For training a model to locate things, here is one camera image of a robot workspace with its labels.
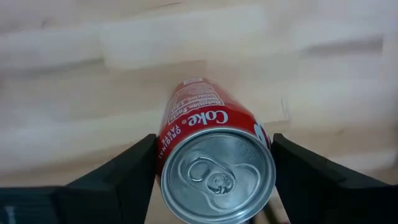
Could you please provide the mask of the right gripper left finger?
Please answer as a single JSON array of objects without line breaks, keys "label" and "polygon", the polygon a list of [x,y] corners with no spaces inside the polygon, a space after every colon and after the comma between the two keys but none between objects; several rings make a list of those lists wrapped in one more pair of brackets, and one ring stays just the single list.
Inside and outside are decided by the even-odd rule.
[{"label": "right gripper left finger", "polygon": [[144,223],[156,169],[156,135],[69,183],[57,195],[62,223]]}]

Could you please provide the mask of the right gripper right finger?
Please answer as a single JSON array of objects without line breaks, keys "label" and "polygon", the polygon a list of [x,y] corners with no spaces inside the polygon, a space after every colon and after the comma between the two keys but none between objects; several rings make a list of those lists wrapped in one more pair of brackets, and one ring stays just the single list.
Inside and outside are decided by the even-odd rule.
[{"label": "right gripper right finger", "polygon": [[397,224],[397,186],[273,136],[276,189],[291,223]]}]

